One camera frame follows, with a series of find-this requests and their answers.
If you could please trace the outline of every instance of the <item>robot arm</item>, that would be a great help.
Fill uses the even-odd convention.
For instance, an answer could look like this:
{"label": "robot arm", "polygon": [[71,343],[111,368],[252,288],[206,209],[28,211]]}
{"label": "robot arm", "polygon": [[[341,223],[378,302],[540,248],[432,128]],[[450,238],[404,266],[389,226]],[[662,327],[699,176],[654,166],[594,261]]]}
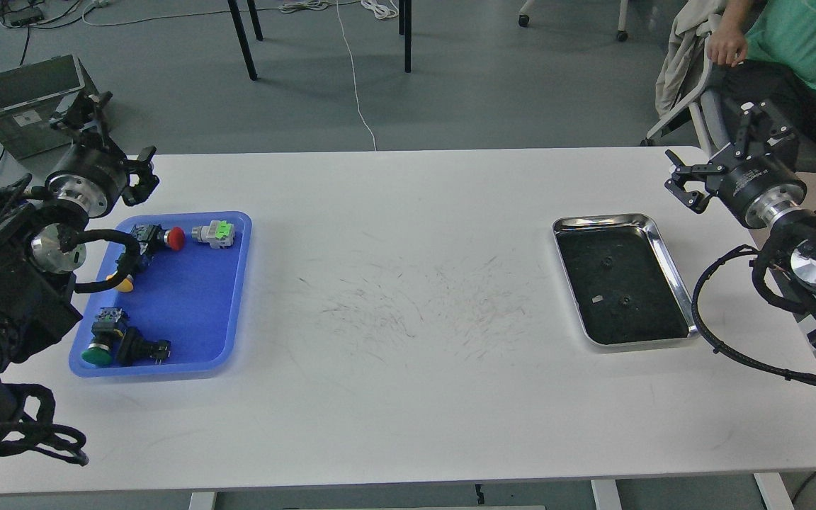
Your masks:
{"label": "robot arm", "polygon": [[[28,174],[0,188],[0,374],[70,332],[81,319],[71,304],[74,293],[113,288],[137,263],[140,245],[133,236],[86,230],[91,217],[108,214],[119,197],[127,205],[143,203],[159,183],[150,161],[155,148],[144,149],[134,161],[110,138],[103,116],[110,97],[78,93],[65,98],[50,125],[74,142],[45,186],[30,187]],[[132,176],[137,177],[133,185]],[[123,261],[108,280],[78,283],[74,270],[84,263],[84,243],[93,241],[122,243]],[[23,411],[29,397],[40,401],[36,416]],[[32,449],[86,464],[84,435],[52,423],[54,414],[55,399],[47,388],[0,380],[0,456]],[[11,432],[23,438],[4,440]]]}
{"label": "robot arm", "polygon": [[[798,139],[793,128],[768,101],[747,104],[735,142],[713,155],[707,164],[685,165],[673,152],[674,170],[666,187],[684,206],[703,213],[712,197],[719,198],[747,229],[769,227],[752,267],[752,284],[768,303],[816,319],[816,212],[803,209],[805,184],[790,169]],[[686,190],[702,183],[703,191]],[[767,271],[791,296],[767,287]],[[816,348],[816,330],[810,334]]]}

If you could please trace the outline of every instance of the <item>black pants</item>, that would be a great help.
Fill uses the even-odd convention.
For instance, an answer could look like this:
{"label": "black pants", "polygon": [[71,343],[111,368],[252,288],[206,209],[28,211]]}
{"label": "black pants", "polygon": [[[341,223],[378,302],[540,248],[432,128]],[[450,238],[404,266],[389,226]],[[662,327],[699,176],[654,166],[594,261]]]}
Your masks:
{"label": "black pants", "polygon": [[[729,68],[723,77],[720,94],[738,104],[769,99],[810,141],[816,143],[816,93],[794,72],[781,64],[746,60]],[[723,118],[730,135],[738,130],[739,116],[723,108]]]}

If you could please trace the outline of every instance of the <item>white cable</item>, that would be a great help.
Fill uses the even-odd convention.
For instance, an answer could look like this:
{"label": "white cable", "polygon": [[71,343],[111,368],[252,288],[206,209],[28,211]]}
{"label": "white cable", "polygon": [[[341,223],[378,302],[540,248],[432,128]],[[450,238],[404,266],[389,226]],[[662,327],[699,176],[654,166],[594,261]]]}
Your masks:
{"label": "white cable", "polygon": [[282,3],[279,12],[284,14],[297,13],[298,11],[323,11],[333,3],[330,0],[300,0]]}
{"label": "white cable", "polygon": [[357,97],[357,73],[354,71],[354,55],[351,52],[351,45],[349,44],[349,39],[346,38],[346,26],[342,23],[342,13],[339,12],[339,0],[336,0],[336,16],[339,18],[339,26],[342,27],[342,39],[346,42],[346,48],[348,49],[348,58],[351,59],[352,62],[352,81],[354,83],[354,103],[357,104],[357,114],[361,117],[361,122],[363,126],[367,128],[368,132],[370,132],[370,137],[373,139],[373,151],[376,151],[376,135],[373,134],[373,130],[370,129],[370,126],[367,125],[367,120],[363,119],[363,113],[361,113],[361,100]]}
{"label": "white cable", "polygon": [[393,0],[389,0],[389,6],[381,6],[381,4],[377,3],[376,0],[361,0],[361,6],[364,9],[367,9],[373,12],[373,16],[376,19],[383,20],[388,18],[394,18],[399,15],[399,9],[395,6],[395,2]]}

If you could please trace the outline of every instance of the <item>person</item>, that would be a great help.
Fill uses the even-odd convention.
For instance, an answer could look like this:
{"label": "person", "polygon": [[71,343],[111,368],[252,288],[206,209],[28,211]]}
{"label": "person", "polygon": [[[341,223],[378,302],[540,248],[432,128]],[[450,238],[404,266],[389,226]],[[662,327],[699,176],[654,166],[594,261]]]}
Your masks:
{"label": "person", "polygon": [[[816,143],[816,0],[768,0],[748,33],[742,26],[754,0],[729,0],[707,46],[728,67],[720,93],[736,103],[769,99]],[[737,113],[726,114],[734,133]]]}

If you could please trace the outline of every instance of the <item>green t-shirt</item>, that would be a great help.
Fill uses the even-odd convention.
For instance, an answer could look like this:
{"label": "green t-shirt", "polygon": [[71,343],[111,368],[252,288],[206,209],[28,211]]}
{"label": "green t-shirt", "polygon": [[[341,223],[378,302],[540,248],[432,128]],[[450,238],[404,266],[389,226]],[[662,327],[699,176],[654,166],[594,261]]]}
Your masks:
{"label": "green t-shirt", "polygon": [[816,0],[770,0],[745,38],[750,60],[787,65],[816,91]]}

